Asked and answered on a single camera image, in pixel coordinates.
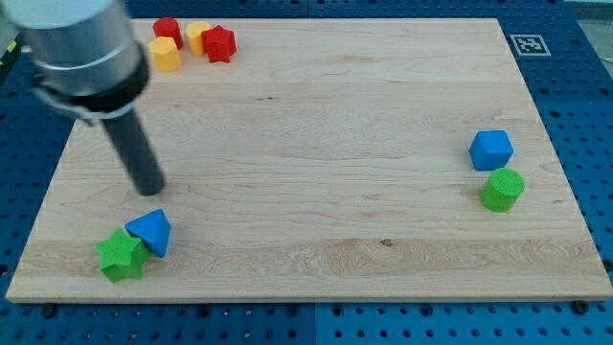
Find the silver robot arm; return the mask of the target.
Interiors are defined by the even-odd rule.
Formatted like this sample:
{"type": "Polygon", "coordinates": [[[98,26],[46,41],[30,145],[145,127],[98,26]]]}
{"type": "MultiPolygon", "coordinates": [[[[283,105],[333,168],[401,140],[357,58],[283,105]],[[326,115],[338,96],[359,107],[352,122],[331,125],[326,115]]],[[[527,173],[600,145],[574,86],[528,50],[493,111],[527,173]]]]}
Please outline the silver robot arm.
{"type": "Polygon", "coordinates": [[[6,0],[10,23],[30,47],[36,96],[59,115],[116,119],[135,109],[148,63],[125,3],[117,0],[6,0]]]}

